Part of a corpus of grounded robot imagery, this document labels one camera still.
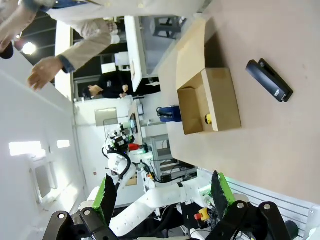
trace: cardboard box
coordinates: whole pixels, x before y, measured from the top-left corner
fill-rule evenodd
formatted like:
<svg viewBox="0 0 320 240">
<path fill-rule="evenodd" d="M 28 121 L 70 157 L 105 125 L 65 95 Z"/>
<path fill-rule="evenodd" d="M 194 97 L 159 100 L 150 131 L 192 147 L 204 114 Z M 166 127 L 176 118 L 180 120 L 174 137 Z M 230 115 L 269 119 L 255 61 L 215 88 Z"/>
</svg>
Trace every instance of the cardboard box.
<svg viewBox="0 0 320 240">
<path fill-rule="evenodd" d="M 176 89 L 186 135 L 241 127 L 230 71 L 210 67 L 205 34 L 206 20 L 198 18 L 177 44 Z M 212 124 L 205 123 L 207 114 Z"/>
</svg>

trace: white lab coat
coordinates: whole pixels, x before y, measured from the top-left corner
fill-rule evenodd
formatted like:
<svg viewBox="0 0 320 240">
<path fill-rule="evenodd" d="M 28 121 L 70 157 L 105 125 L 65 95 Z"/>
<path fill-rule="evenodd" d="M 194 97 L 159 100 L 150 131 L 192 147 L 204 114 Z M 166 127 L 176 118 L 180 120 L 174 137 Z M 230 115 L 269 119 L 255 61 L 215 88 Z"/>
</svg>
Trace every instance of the white lab coat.
<svg viewBox="0 0 320 240">
<path fill-rule="evenodd" d="M 83 41 L 61 54 L 69 60 L 76 71 L 111 44 L 110 28 L 103 18 L 157 15 L 188 17 L 201 9 L 205 1 L 94 0 L 97 4 L 88 3 L 62 9 L 51 9 L 48 14 L 53 19 L 70 25 L 84 38 Z"/>
</svg>

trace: white table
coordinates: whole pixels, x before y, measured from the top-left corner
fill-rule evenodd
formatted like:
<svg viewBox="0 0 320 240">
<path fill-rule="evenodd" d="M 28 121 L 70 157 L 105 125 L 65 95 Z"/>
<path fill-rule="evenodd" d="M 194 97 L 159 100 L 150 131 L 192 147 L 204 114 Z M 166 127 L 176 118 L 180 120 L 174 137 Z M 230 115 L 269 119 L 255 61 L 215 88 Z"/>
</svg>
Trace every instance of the white table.
<svg viewBox="0 0 320 240">
<path fill-rule="evenodd" d="M 135 92 L 144 76 L 147 75 L 146 56 L 141 34 L 140 19 L 137 16 L 125 16 L 125 34 L 127 39 L 132 86 Z"/>
</svg>

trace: person in black jacket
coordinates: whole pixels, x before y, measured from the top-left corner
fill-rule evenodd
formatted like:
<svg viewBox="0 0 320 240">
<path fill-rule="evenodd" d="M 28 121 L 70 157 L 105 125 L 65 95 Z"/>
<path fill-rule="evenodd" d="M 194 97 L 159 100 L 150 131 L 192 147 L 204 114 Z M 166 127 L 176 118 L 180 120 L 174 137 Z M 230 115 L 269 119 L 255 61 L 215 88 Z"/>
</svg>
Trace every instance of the person in black jacket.
<svg viewBox="0 0 320 240">
<path fill-rule="evenodd" d="M 160 92 L 160 86 L 146 85 L 140 83 L 138 89 L 134 92 L 131 73 L 129 71 L 113 71 L 104 73 L 100 76 L 99 81 L 94 86 L 85 88 L 82 92 L 84 98 L 92 98 L 102 94 L 107 99 L 124 98 L 127 95 L 133 97 L 155 94 Z"/>
</svg>

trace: ceiling light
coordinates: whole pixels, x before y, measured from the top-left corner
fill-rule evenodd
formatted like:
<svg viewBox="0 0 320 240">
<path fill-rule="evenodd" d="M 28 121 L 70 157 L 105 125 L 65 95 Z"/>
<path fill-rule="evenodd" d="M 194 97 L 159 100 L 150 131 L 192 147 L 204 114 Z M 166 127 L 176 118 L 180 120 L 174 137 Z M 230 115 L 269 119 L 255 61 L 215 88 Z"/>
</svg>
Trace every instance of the ceiling light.
<svg viewBox="0 0 320 240">
<path fill-rule="evenodd" d="M 63 149 L 63 148 L 70 147 L 70 141 L 69 140 L 58 140 L 58 141 L 56 141 L 56 144 L 58 146 L 58 149 Z"/>
<path fill-rule="evenodd" d="M 22 52 L 26 55 L 34 54 L 36 50 L 37 50 L 37 47 L 31 42 L 26 43 L 22 48 Z"/>
</svg>

